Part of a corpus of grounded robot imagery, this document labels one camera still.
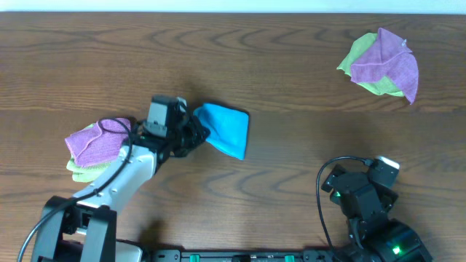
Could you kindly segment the blue microfiber cloth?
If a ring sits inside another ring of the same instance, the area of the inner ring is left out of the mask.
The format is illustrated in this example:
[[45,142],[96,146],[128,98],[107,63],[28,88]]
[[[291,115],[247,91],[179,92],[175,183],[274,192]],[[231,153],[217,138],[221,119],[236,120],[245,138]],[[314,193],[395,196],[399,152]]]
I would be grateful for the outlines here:
[[208,143],[228,156],[245,159],[249,125],[247,113],[204,103],[194,110],[194,115],[210,131],[206,139]]

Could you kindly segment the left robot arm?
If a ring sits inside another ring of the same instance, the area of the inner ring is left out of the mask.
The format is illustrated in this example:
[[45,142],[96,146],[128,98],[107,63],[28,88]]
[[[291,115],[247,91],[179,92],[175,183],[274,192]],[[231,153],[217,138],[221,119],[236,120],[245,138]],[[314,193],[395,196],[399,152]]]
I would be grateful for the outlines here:
[[168,135],[131,130],[119,119],[97,122],[102,135],[122,135],[124,145],[105,172],[70,198],[54,196],[26,242],[33,240],[32,261],[151,261],[153,252],[117,238],[117,216],[138,189],[169,157],[185,157],[210,132],[188,109],[168,113]]

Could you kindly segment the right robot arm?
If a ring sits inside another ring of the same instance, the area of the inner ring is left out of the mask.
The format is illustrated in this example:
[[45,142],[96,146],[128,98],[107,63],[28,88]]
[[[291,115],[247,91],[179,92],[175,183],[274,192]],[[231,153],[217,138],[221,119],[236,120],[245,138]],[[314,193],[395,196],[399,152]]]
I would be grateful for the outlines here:
[[399,169],[376,160],[366,171],[336,165],[321,189],[347,218],[350,243],[336,261],[429,262],[433,257],[419,235],[388,212],[398,199],[392,186]]

